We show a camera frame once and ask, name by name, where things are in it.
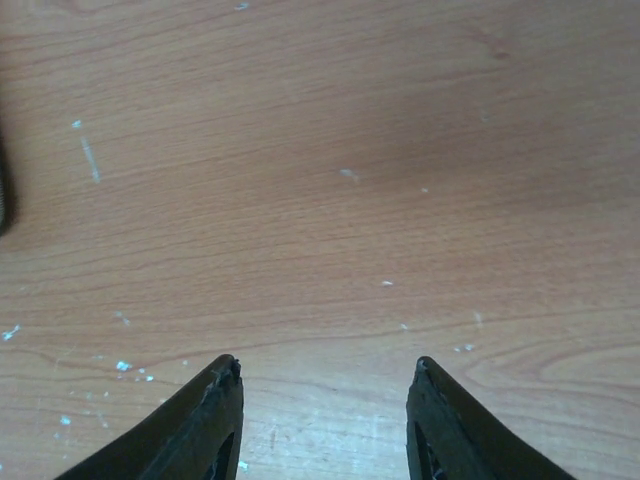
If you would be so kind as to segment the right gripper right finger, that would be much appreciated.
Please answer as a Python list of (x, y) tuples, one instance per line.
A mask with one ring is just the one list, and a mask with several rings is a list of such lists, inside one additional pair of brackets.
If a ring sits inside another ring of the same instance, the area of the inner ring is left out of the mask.
[(433, 358), (417, 360), (407, 404), (412, 479), (571, 479), (526, 443)]

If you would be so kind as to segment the brown fabric sunglasses pouch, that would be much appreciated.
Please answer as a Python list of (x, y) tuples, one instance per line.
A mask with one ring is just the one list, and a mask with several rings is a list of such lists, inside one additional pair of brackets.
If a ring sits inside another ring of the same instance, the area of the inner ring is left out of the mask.
[(1, 177), (1, 221), (0, 232), (4, 235), (11, 227), (15, 214), (15, 196), (13, 190), (10, 164), (6, 155), (4, 142), (1, 142), (0, 177)]

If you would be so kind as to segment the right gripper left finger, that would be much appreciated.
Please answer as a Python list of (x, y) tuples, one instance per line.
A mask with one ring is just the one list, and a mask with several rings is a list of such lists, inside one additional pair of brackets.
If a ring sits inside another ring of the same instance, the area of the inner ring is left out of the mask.
[(243, 427), (239, 360), (223, 354), (135, 427), (61, 479), (234, 479)]

